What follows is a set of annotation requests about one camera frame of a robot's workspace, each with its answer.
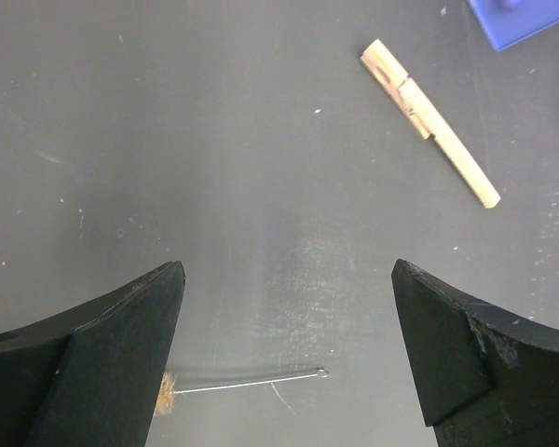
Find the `wooden stick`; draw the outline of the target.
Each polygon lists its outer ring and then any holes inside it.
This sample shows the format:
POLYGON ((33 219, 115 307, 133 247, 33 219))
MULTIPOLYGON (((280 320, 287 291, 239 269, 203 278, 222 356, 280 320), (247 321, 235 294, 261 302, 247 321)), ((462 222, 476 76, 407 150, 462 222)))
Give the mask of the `wooden stick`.
POLYGON ((361 54, 360 61, 407 117, 422 139, 432 139, 487 209, 500 195, 464 143, 443 118, 407 70, 378 39, 361 54))

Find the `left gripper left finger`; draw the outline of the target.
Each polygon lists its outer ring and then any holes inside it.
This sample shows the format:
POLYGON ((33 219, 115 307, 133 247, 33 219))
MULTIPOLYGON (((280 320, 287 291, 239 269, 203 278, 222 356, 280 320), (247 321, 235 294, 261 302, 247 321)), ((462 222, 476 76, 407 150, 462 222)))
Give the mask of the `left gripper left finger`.
POLYGON ((181 262, 0 333, 0 446, 143 446, 185 287, 181 262))

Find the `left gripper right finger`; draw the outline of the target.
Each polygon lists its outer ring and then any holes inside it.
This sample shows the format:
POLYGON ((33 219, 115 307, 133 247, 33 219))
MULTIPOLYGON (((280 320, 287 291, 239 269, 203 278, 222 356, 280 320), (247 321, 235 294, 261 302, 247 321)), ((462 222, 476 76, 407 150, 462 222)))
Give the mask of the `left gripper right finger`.
POLYGON ((559 446, 559 330, 405 260, 391 273, 427 427, 441 446, 559 446))

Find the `test tube brush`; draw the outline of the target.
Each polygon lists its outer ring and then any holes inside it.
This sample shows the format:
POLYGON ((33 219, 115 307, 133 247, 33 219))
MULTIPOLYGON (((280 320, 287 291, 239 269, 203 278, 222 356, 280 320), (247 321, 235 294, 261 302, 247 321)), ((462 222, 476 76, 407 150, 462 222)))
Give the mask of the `test tube brush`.
POLYGON ((249 386, 274 386, 278 383, 285 383, 297 380, 305 380, 310 378, 326 378, 330 374, 324 368, 317 368, 310 371, 302 372, 292 372, 288 375, 278 376, 278 377, 268 377, 259 379, 250 379, 246 381, 241 381, 233 384, 223 384, 223 385, 213 385, 213 386, 198 386, 192 388, 180 389, 176 387, 176 376, 171 372, 165 372, 162 376, 156 406, 154 409, 154 417, 159 417, 162 415, 171 414, 174 406, 176 397, 180 395, 195 394, 201 392, 210 392, 217 390, 228 390, 237 389, 249 386))

